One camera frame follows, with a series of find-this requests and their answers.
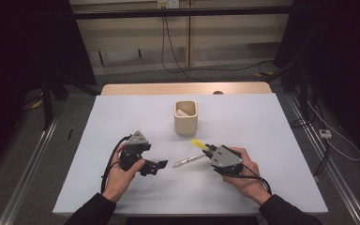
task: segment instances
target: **black sleeve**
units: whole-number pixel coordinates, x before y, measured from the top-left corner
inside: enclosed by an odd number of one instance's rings
[[[113,215],[116,203],[110,202],[100,194],[96,194],[79,208],[67,221],[68,224],[101,224],[107,225]]]
[[[267,223],[272,225],[321,224],[316,217],[303,213],[300,209],[284,201],[278,195],[271,196],[271,198],[260,207],[259,211]]]

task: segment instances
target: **yellow cap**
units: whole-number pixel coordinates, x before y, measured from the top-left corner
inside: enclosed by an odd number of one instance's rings
[[[201,148],[201,149],[203,149],[203,150],[204,150],[205,148],[207,148],[207,147],[204,145],[204,143],[202,143],[202,142],[199,141],[199,140],[192,139],[191,142],[192,142],[195,146],[197,146],[197,147],[199,147],[199,148]]]

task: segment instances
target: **outlet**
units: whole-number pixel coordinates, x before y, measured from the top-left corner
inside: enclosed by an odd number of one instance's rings
[[[320,137],[322,139],[330,139],[332,138],[332,134],[330,133],[329,129],[320,129]]]
[[[168,8],[168,0],[157,0],[157,8],[159,9]]]
[[[168,8],[180,8],[179,0],[168,0]]]

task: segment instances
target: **hand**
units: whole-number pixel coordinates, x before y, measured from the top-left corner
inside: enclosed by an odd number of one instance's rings
[[[253,162],[250,159],[247,150],[245,148],[232,147],[230,149],[239,152],[241,154],[242,160],[244,161],[244,165],[250,168],[252,171],[254,171],[257,175],[260,175],[259,167],[257,163]],[[253,172],[251,172],[245,167],[240,174],[249,175],[249,176],[255,175],[253,174]],[[225,175],[222,175],[222,177],[223,177],[223,181],[235,186],[242,195],[250,198],[258,205],[262,205],[263,203],[265,203],[265,201],[267,201],[271,197],[271,195],[264,188],[262,181],[260,180],[249,179],[249,178],[234,178]]]
[[[130,182],[133,180],[137,171],[139,171],[142,166],[145,164],[144,159],[139,159],[137,162],[133,164],[133,166],[124,171],[119,167],[118,159],[119,153],[122,149],[125,148],[124,144],[119,145],[118,149],[116,150],[115,154],[112,157],[112,163],[116,163],[112,166],[110,173],[108,175],[107,186],[103,192],[103,196],[110,200],[113,203],[117,203],[121,196],[125,193],[128,189]]]

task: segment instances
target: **beige cup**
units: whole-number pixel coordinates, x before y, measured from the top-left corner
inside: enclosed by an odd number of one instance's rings
[[[179,135],[193,135],[198,127],[197,102],[177,101],[174,104],[174,127]]]

